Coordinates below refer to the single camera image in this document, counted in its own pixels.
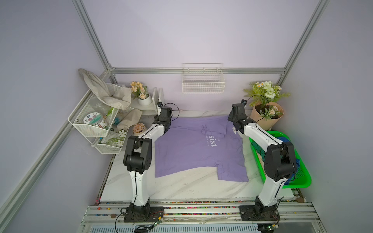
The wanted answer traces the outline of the purple t-shirt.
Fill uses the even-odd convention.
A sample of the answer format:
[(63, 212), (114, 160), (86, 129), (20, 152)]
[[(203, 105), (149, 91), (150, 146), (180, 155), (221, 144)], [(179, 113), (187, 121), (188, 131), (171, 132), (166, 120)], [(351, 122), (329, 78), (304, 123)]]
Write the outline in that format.
[(215, 167), (219, 180), (248, 182), (243, 141), (227, 116), (181, 117), (155, 141), (157, 178)]

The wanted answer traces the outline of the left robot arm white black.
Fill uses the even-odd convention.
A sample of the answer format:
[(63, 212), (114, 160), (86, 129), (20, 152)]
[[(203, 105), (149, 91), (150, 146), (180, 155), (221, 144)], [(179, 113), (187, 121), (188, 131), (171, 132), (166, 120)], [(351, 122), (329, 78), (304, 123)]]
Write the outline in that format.
[(168, 131), (172, 117), (172, 108), (161, 106), (149, 129), (140, 136), (130, 136), (127, 139), (123, 164), (131, 177), (133, 196), (123, 213), (124, 222), (150, 222), (162, 215), (161, 207), (153, 208), (150, 205), (146, 173), (152, 163), (153, 145)]

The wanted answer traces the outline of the green plastic laundry basket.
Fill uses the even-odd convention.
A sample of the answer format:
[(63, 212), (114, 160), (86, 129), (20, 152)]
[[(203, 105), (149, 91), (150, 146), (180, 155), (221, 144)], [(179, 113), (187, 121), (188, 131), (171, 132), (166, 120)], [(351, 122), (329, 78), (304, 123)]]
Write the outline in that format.
[[(291, 141), (291, 139), (285, 133), (282, 133), (282, 132), (279, 132), (279, 131), (268, 131), (268, 133), (270, 135), (272, 135), (273, 137), (275, 137), (277, 139), (280, 139), (282, 141), (283, 141), (284, 137)], [(264, 171), (264, 166), (261, 163), (260, 155), (256, 152), (256, 150), (252, 146), (253, 140), (251, 138), (249, 138), (249, 141), (250, 141), (251, 151), (254, 155), (254, 159), (255, 159), (255, 162), (256, 162), (256, 165), (257, 165), (257, 168), (258, 168), (258, 171), (259, 171), (259, 175), (261, 177), (262, 182), (264, 183), (265, 180), (266, 180), (266, 174), (265, 174), (265, 171)], [(308, 170), (307, 170), (305, 164), (303, 163), (301, 156), (298, 154), (297, 150), (295, 150), (295, 154), (296, 154), (296, 158), (299, 159), (300, 167), (298, 168), (298, 172), (296, 174), (296, 179), (293, 182), (291, 182), (289, 185), (284, 185), (283, 186), (284, 189), (307, 188), (312, 183), (311, 175), (308, 172)]]

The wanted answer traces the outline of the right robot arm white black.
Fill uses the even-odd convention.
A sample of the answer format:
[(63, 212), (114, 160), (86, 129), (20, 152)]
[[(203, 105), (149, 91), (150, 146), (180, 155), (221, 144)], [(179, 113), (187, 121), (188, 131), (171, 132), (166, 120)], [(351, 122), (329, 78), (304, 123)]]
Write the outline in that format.
[(277, 198), (284, 184), (294, 178), (297, 172), (294, 145), (283, 142), (262, 129), (245, 113), (245, 103), (232, 105), (228, 120), (235, 129), (248, 136), (264, 151), (263, 167), (266, 174), (264, 186), (255, 198), (255, 205), (239, 207), (242, 221), (275, 221), (280, 220)]

